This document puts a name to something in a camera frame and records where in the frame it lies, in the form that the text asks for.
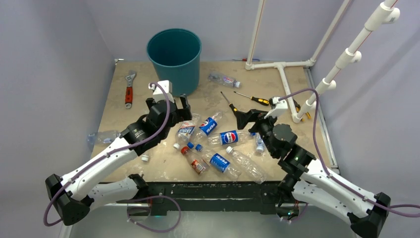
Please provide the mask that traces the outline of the clear crushed bottle white cap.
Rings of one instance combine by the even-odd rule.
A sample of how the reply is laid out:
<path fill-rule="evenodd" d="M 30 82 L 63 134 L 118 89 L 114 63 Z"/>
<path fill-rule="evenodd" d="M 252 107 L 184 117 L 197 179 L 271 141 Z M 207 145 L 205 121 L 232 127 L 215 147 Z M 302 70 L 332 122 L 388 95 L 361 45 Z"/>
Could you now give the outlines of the clear crushed bottle white cap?
<path fill-rule="evenodd" d="M 255 183 L 262 184 L 267 180 L 267 173 L 249 156 L 231 146 L 226 148 L 226 153 L 232 157 L 233 161 L 239 165 L 246 175 Z"/>

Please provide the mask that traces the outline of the clear bottle blue label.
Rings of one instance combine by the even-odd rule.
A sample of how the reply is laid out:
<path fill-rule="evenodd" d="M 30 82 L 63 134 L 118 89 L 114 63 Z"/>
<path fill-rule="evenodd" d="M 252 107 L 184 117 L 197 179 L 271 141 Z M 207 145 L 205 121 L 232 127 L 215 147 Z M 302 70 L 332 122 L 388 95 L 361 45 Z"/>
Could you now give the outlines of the clear bottle blue label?
<path fill-rule="evenodd" d="M 255 133 L 254 141 L 255 141 L 255 154 L 262 155 L 265 151 L 265 144 L 259 133 Z"/>

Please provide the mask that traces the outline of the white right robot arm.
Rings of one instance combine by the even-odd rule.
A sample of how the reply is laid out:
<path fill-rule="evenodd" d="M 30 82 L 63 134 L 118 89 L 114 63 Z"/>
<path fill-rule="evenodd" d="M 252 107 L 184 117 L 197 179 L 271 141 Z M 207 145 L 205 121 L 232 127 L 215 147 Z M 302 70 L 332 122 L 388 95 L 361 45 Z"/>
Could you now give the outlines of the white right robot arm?
<path fill-rule="evenodd" d="M 362 238 L 377 238 L 388 217 L 386 208 L 390 197 L 385 193 L 374 194 L 364 190 L 340 175 L 324 168 L 323 161 L 297 144 L 297 135 L 290 125 L 276 124 L 277 116 L 287 110 L 284 100 L 273 99 L 271 111 L 251 109 L 241 112 L 230 105 L 238 129 L 257 133 L 286 176 L 277 187 L 279 204 L 292 199 L 312 204 L 333 214 L 350 225 L 351 230 Z"/>

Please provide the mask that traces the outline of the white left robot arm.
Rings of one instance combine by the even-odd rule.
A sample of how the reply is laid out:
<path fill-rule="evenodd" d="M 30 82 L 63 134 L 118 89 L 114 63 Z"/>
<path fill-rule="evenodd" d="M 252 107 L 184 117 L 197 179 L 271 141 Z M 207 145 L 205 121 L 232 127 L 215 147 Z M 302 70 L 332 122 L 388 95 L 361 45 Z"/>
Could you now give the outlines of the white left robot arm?
<path fill-rule="evenodd" d="M 127 126 L 107 148 L 79 168 L 63 175 L 52 174 L 46 180 L 49 204 L 43 215 L 44 225 L 63 222 L 74 225 L 98 207 L 114 202 L 141 203 L 159 198 L 151 195 L 149 186 L 139 174 L 102 183 L 108 175 L 124 164 L 138 158 L 165 140 L 172 127 L 192 119 L 187 96 L 179 96 L 178 108 L 171 95 L 171 82 L 153 82 L 153 96 L 146 100 L 149 113 Z"/>

